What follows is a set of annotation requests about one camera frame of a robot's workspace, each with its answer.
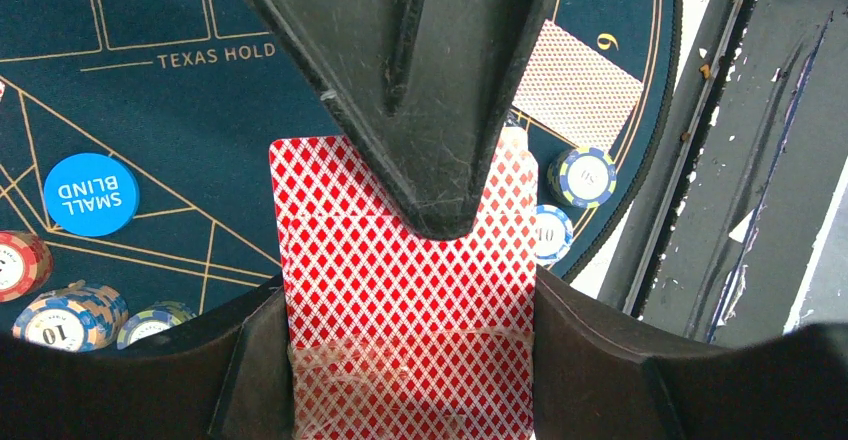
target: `poker chip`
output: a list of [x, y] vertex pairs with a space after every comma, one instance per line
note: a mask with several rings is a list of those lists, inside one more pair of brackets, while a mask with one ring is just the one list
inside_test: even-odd
[[33, 293], [53, 273], [53, 255], [38, 235], [0, 232], [0, 302]]
[[557, 200], [579, 208], [597, 208], [615, 191], [615, 163], [594, 147], [562, 152], [548, 166], [547, 177]]
[[553, 265], [571, 248], [574, 226], [568, 216], [553, 205], [536, 207], [536, 263]]
[[197, 315], [180, 302], [156, 302], [132, 316], [118, 332], [118, 349], [127, 348], [142, 338], [185, 323]]
[[68, 352], [110, 345], [127, 321], [126, 301], [111, 287], [77, 282], [39, 295], [15, 320], [12, 335]]
[[44, 201], [50, 217], [69, 233], [102, 237], [132, 220], [139, 204], [138, 183], [121, 162], [80, 153], [50, 170]]

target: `poker table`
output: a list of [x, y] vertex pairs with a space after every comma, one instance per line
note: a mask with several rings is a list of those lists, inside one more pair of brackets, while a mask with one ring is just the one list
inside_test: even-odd
[[[638, 90], [604, 137], [617, 168], [612, 198], [563, 208], [575, 240], [550, 270], [565, 281], [607, 238], [650, 164], [679, 16], [679, 0], [557, 0], [550, 12], [550, 25], [594, 52], [593, 65], [603, 59]], [[177, 300], [202, 314], [279, 273], [268, 147], [340, 129], [243, 0], [0, 0], [0, 32], [0, 229], [47, 242], [56, 267], [41, 291], [86, 280], [118, 290], [131, 311]], [[617, 81], [584, 70], [598, 85]], [[527, 105], [512, 114], [545, 169], [579, 132]], [[139, 185], [135, 218], [105, 237], [68, 233], [45, 206], [45, 177], [82, 152], [119, 160]], [[553, 203], [541, 183], [539, 202]], [[1, 304], [0, 329], [32, 299]]]

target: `white poker chip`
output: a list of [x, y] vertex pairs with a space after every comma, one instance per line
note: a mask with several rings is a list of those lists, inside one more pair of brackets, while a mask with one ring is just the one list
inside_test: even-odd
[[76, 352], [86, 343], [86, 330], [76, 312], [48, 308], [33, 315], [23, 337], [36, 345]]
[[536, 207], [536, 263], [553, 265], [571, 248], [574, 226], [568, 216], [553, 205]]

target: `red poker chip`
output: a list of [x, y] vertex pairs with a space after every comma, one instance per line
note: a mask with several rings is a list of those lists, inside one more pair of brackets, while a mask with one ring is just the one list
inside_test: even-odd
[[32, 293], [53, 272], [53, 256], [37, 235], [0, 232], [0, 302]]

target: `blue button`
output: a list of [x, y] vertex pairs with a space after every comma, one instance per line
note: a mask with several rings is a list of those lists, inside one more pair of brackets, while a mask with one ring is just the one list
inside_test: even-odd
[[59, 162], [44, 181], [53, 220], [69, 233], [102, 237], [120, 230], [138, 210], [138, 183], [124, 164], [96, 153]]

